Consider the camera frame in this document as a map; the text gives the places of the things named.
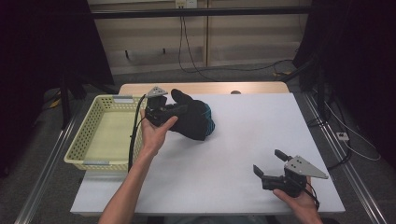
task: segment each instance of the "electrical outlet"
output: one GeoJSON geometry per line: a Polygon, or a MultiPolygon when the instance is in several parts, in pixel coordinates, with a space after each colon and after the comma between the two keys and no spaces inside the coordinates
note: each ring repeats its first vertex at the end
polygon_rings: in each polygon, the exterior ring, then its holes
{"type": "Polygon", "coordinates": [[[176,0],[176,8],[187,8],[187,0],[176,0]]]}
{"type": "Polygon", "coordinates": [[[186,0],[186,8],[198,8],[197,0],[186,0]]]}
{"type": "Polygon", "coordinates": [[[347,136],[346,133],[336,133],[338,140],[340,141],[348,141],[349,137],[347,136]]]}

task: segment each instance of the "white tabletop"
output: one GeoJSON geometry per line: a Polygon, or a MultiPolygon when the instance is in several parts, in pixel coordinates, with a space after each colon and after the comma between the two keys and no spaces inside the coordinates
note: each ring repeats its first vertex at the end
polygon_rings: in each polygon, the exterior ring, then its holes
{"type": "MultiPolygon", "coordinates": [[[[216,130],[204,142],[169,132],[155,157],[136,207],[147,216],[275,215],[290,209],[262,189],[253,164],[283,175],[280,149],[300,155],[328,175],[291,93],[192,95],[212,108],[216,130]]],[[[71,212],[100,215],[125,173],[87,172],[71,212]]],[[[330,179],[312,179],[319,212],[345,211],[330,179]]]]}

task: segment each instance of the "wrist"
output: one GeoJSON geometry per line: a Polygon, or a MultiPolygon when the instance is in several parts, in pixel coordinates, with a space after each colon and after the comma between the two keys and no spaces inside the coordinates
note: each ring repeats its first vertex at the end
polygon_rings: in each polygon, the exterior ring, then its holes
{"type": "Polygon", "coordinates": [[[307,220],[304,223],[306,223],[306,224],[323,224],[320,216],[311,217],[309,220],[307,220]]]}
{"type": "Polygon", "coordinates": [[[139,150],[137,159],[144,160],[144,161],[146,161],[146,160],[152,161],[152,159],[154,159],[155,155],[157,155],[157,152],[154,150],[154,148],[146,147],[145,145],[143,145],[139,150]]]}

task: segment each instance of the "plastic basket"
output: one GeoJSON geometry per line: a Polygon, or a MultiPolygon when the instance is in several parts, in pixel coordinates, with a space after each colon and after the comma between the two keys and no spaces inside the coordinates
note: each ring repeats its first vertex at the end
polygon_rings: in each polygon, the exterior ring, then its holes
{"type": "MultiPolygon", "coordinates": [[[[140,97],[99,95],[82,121],[64,161],[80,170],[124,171],[128,169],[134,116],[140,97]]],[[[140,108],[146,107],[144,100],[140,108]]],[[[134,160],[142,146],[139,126],[134,160]]]]}

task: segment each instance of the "gray floor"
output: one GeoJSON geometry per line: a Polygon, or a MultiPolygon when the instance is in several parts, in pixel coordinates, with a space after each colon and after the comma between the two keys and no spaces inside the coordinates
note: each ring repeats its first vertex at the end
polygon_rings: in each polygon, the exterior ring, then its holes
{"type": "MultiPolygon", "coordinates": [[[[227,66],[232,69],[256,69],[263,68],[263,64],[227,66]]],[[[276,66],[278,72],[293,70],[290,62],[280,63],[276,66]]],[[[238,71],[238,70],[210,70],[202,72],[205,77],[213,78],[218,81],[274,81],[278,77],[273,76],[274,68],[258,69],[255,71],[238,71]]],[[[208,81],[197,73],[186,73],[179,69],[172,71],[159,71],[136,73],[133,75],[117,75],[114,76],[118,89],[124,83],[161,83],[161,82],[197,82],[208,81]]],[[[299,107],[302,110],[306,121],[315,118],[310,106],[306,100],[306,95],[300,92],[298,80],[294,79],[288,83],[288,87],[293,92],[299,107]]],[[[71,99],[73,113],[77,116],[77,123],[81,122],[84,113],[88,110],[93,97],[101,92],[90,86],[86,87],[87,98],[84,101],[71,99]]],[[[53,91],[48,91],[45,97],[49,97],[53,91]]],[[[346,116],[346,122],[349,127],[357,130],[353,118],[350,117],[341,105],[346,116]]],[[[330,125],[335,132],[340,128],[336,124],[334,117],[330,120],[330,125]]],[[[23,204],[26,202],[32,188],[34,187],[40,172],[44,167],[53,146],[57,142],[62,126],[62,109],[56,107],[54,109],[44,109],[37,118],[34,132],[29,137],[29,141],[25,146],[23,153],[15,161],[10,169],[10,175],[0,180],[0,220],[1,223],[13,223],[20,213],[23,204]]],[[[310,128],[310,131],[317,143],[320,154],[326,165],[330,166],[336,163],[337,159],[334,152],[329,146],[326,136],[323,134],[322,128],[319,126],[310,128]]],[[[356,135],[350,136],[352,145],[359,152],[375,157],[376,152],[363,140],[356,135]]],[[[70,169],[69,164],[63,162],[65,149],[61,151],[59,160],[54,166],[51,179],[46,186],[45,193],[40,200],[40,204],[34,212],[31,223],[95,223],[97,217],[81,217],[73,215],[69,212],[71,205],[76,196],[79,187],[79,181],[84,172],[77,169],[70,169]]],[[[352,156],[350,164],[353,165],[359,174],[361,181],[364,183],[367,191],[373,197],[375,205],[378,205],[380,214],[388,223],[396,222],[396,174],[384,160],[368,161],[356,154],[352,156]]],[[[377,222],[368,215],[366,208],[363,206],[363,198],[360,198],[353,181],[349,180],[346,175],[344,166],[340,166],[331,171],[332,180],[336,186],[342,202],[346,208],[345,213],[327,215],[338,220],[340,223],[383,223],[377,222]]],[[[277,217],[281,223],[297,223],[293,216],[277,217]]]]}

